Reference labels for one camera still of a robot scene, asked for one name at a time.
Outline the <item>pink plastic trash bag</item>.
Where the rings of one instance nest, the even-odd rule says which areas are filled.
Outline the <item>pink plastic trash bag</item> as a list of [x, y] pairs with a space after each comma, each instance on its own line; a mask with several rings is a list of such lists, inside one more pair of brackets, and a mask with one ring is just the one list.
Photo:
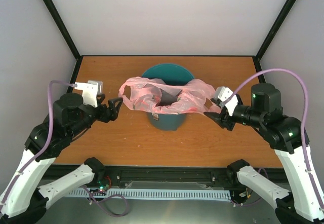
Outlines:
[[191, 80], [184, 86], [167, 85], [161, 79], [129, 78], [119, 89], [119, 97], [130, 110], [152, 114], [180, 115], [188, 113], [219, 113], [220, 107], [206, 102], [215, 89], [202, 80]]

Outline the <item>small lit circuit board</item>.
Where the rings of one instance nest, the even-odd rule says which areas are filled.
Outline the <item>small lit circuit board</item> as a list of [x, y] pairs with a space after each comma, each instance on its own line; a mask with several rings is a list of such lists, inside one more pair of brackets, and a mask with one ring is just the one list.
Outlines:
[[98, 181], [99, 187], [98, 191], [99, 192], [106, 192], [109, 190], [112, 186], [112, 181], [109, 176], [105, 176], [101, 181]]

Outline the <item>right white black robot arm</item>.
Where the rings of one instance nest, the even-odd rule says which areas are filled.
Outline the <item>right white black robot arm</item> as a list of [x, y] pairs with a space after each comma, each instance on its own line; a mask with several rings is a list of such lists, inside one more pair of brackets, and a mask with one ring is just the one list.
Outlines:
[[233, 130], [235, 124], [250, 126], [269, 143], [279, 158], [290, 185], [283, 189], [258, 173], [245, 160], [227, 166], [232, 185], [244, 185], [265, 200], [275, 211], [280, 223], [323, 223], [320, 206], [308, 175], [312, 166], [309, 140], [303, 148], [301, 121], [283, 115], [281, 93], [272, 84], [261, 83], [251, 88], [251, 105], [243, 105], [239, 95], [227, 87], [217, 88], [212, 102], [220, 113], [205, 113], [221, 128]]

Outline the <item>right black frame post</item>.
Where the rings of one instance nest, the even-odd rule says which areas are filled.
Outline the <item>right black frame post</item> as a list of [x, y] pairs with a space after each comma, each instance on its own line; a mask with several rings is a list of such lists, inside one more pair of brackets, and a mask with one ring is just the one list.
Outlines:
[[258, 62], [261, 61], [262, 57], [266, 53], [267, 49], [269, 48], [271, 42], [275, 38], [277, 32], [279, 31], [281, 25], [287, 18], [289, 12], [291, 11], [292, 7], [294, 6], [297, 0], [286, 0], [283, 7], [281, 8], [277, 18], [275, 19], [272, 27], [270, 28], [265, 40], [263, 41], [261, 47], [259, 48], [255, 58]]

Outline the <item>teal plastic trash bin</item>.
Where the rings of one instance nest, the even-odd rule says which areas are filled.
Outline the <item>teal plastic trash bin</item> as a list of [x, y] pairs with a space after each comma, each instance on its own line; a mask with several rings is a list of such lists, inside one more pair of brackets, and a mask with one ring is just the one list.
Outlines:
[[[184, 86], [191, 80], [195, 79], [194, 75], [185, 67], [174, 64], [164, 63], [155, 65], [147, 69], [143, 74], [143, 78], [148, 79], [161, 79], [167, 85]], [[165, 115], [158, 114], [159, 120], [156, 121], [152, 118], [151, 113], [146, 114], [151, 125], [164, 131], [177, 130], [186, 120], [186, 114], [180, 115]]]

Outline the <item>black frame post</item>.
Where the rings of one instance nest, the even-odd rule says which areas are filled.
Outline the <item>black frame post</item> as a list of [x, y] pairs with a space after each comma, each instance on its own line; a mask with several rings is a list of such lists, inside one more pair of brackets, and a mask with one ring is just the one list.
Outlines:
[[78, 60], [81, 55], [70, 35], [70, 33], [68, 32], [68, 29], [66, 28], [53, 0], [43, 0], [46, 8], [48, 9], [51, 17], [53, 18], [57, 28], [59, 29], [60, 33], [62, 34], [67, 46], [69, 47], [73, 57], [75, 58], [75, 60]]
[[281, 25], [287, 18], [289, 12], [291, 11], [292, 7], [294, 6], [297, 0], [286, 0], [283, 7], [281, 8], [277, 18], [275, 19], [272, 27], [270, 28], [265, 40], [263, 41], [261, 47], [259, 48], [255, 58], [258, 62], [261, 61], [262, 57], [266, 53], [267, 49], [269, 48], [271, 42], [275, 38], [277, 32], [279, 31]]

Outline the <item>left black frame post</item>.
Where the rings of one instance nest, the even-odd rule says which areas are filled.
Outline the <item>left black frame post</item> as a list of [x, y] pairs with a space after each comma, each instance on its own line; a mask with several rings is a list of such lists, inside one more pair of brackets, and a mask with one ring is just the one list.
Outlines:
[[46, 8], [48, 9], [51, 17], [53, 18], [57, 28], [59, 29], [60, 33], [62, 34], [67, 46], [69, 47], [73, 57], [75, 58], [75, 60], [78, 60], [81, 55], [70, 35], [70, 33], [68, 32], [68, 29], [66, 28], [53, 0], [43, 0]]

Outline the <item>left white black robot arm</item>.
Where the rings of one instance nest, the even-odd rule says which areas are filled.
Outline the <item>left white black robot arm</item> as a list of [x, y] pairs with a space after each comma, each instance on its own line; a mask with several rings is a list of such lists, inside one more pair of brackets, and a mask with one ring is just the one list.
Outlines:
[[61, 152], [96, 121], [108, 123], [117, 119], [123, 99], [111, 99], [107, 104], [104, 99], [104, 94], [95, 96], [97, 106], [93, 106], [85, 104], [81, 95], [67, 93], [53, 103], [53, 115], [31, 131], [17, 173], [1, 194], [1, 223], [36, 223], [73, 189], [105, 180], [104, 165], [92, 157], [56, 181], [39, 185]]

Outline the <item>label sticker on bin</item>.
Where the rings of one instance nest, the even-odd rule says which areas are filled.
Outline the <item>label sticker on bin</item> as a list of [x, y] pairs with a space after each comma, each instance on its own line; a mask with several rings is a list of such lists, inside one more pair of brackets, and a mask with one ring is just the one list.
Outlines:
[[159, 120], [159, 115], [156, 114], [156, 113], [152, 113], [152, 118], [153, 118], [154, 120], [158, 121], [158, 120]]

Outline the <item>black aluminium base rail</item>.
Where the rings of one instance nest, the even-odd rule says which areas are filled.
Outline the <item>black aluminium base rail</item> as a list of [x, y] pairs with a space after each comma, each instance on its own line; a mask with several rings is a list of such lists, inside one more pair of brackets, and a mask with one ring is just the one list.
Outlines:
[[[77, 165], [52, 165], [42, 180], [56, 180], [77, 167]], [[269, 180], [274, 183], [288, 184], [283, 169], [266, 168], [265, 170]], [[98, 185], [101, 182], [111, 183], [113, 187], [117, 188], [126, 188], [134, 182], [172, 182], [197, 183], [206, 187], [227, 190], [242, 189], [242, 185], [231, 183], [226, 171], [226, 168], [105, 166], [102, 177], [99, 180], [94, 180], [90, 186]]]

